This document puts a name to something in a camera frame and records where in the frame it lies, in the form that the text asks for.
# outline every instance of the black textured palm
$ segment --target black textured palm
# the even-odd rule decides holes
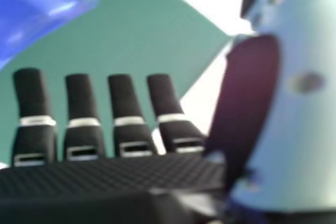
[[[114,118],[142,116],[130,75],[115,74],[109,76],[109,88]]]
[[[13,79],[20,117],[51,115],[45,77],[40,70],[20,69],[13,74]]]
[[[57,160],[56,134],[53,126],[40,125],[17,129],[13,145],[12,164],[14,164],[16,155],[31,153],[43,154],[47,163]]]
[[[125,125],[115,127],[113,130],[114,151],[116,156],[120,156],[119,145],[127,142],[147,142],[149,150],[156,154],[152,134],[149,127],[141,125]]]
[[[176,146],[173,142],[174,139],[188,137],[199,138],[200,141],[205,139],[202,132],[190,121],[161,123],[159,128],[167,152],[175,152]]]
[[[153,74],[147,77],[149,93],[156,116],[184,113],[168,74]]]
[[[66,158],[66,151],[69,147],[80,146],[94,146],[97,155],[104,157],[104,139],[101,127],[86,126],[67,129],[64,139],[64,159]]]
[[[222,185],[223,169],[200,154],[8,168],[0,170],[0,204],[9,199],[23,204],[23,199],[80,199],[154,188],[218,188]]]
[[[69,120],[97,118],[95,96],[88,74],[71,74],[66,77]]]

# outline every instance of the blue plastic object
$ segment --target blue plastic object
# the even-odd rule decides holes
[[[36,40],[97,3],[98,0],[0,0],[0,69]]]

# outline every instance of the green table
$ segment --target green table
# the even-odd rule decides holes
[[[98,8],[32,45],[0,72],[0,162],[9,162],[18,123],[12,83],[17,69],[36,67],[45,72],[58,123],[59,150],[67,123],[64,77],[90,74],[112,155],[108,75],[132,74],[145,117],[154,126],[145,77],[167,72],[182,95],[228,40],[182,0],[101,0]]]

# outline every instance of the green mat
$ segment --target green mat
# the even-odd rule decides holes
[[[182,0],[101,0],[98,8],[40,40],[0,72],[0,161],[9,162],[18,123],[12,82],[17,69],[36,67],[45,72],[59,150],[67,123],[64,77],[90,74],[111,156],[108,75],[132,74],[145,117],[154,126],[145,77],[167,72],[183,95],[228,40]]]

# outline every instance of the green surface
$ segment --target green surface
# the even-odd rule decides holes
[[[132,74],[145,117],[154,126],[145,77],[167,72],[182,95],[227,41],[223,32],[181,0],[101,0],[97,9],[40,40],[0,72],[0,161],[9,161],[18,123],[12,83],[17,69],[37,67],[45,72],[59,150],[67,120],[64,77],[90,74],[112,155],[108,75]]]

